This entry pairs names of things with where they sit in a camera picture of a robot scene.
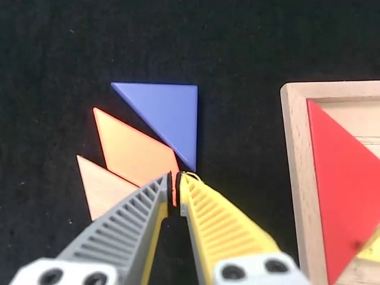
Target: wooden block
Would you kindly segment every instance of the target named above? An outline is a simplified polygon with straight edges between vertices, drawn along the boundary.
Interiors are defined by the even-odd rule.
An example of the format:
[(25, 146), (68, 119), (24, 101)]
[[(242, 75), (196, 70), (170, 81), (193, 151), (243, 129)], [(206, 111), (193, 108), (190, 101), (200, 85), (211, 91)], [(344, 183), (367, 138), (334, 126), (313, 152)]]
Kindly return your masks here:
[[(307, 99), (379, 156), (380, 81), (288, 83), (281, 89), (300, 265), (312, 284), (328, 284)], [(337, 284), (377, 280), (367, 266), (354, 259)]]
[(132, 183), (81, 156), (77, 156), (77, 160), (92, 220), (106, 213), (138, 189)]

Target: wooden frame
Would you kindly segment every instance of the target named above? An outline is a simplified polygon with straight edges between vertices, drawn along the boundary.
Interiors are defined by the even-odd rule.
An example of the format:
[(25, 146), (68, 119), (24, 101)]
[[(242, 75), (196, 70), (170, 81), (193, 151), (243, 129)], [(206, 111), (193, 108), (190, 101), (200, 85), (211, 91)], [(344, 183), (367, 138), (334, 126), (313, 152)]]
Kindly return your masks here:
[[(288, 83), (281, 89), (300, 266), (312, 284), (323, 285), (327, 271), (307, 99), (380, 158), (380, 81)], [(378, 266), (355, 258), (336, 284), (380, 284)]]

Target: blue triangle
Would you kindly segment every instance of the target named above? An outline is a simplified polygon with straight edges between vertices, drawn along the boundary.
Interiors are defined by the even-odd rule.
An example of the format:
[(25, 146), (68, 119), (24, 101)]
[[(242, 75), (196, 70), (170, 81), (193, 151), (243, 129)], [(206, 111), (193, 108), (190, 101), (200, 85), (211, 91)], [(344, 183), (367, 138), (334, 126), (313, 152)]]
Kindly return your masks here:
[(112, 83), (111, 86), (195, 171), (198, 87), (143, 83)]

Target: orange parallelogram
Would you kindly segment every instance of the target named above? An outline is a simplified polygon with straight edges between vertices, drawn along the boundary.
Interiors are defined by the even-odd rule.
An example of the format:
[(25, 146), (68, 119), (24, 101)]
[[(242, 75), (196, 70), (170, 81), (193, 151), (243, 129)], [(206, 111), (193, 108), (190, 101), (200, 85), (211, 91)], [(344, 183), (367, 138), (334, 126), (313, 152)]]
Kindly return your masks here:
[(173, 150), (98, 108), (94, 108), (94, 115), (107, 168), (137, 186), (171, 172), (176, 206), (179, 168)]

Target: beige triangle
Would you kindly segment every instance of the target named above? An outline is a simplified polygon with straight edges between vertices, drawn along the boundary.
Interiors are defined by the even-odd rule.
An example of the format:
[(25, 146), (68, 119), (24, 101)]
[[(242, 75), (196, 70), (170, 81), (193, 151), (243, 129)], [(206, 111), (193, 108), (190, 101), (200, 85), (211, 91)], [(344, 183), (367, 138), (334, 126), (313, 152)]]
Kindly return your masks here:
[(380, 158), (380, 101), (319, 102), (318, 104)]
[(138, 188), (81, 156), (77, 156), (77, 160), (92, 220)]

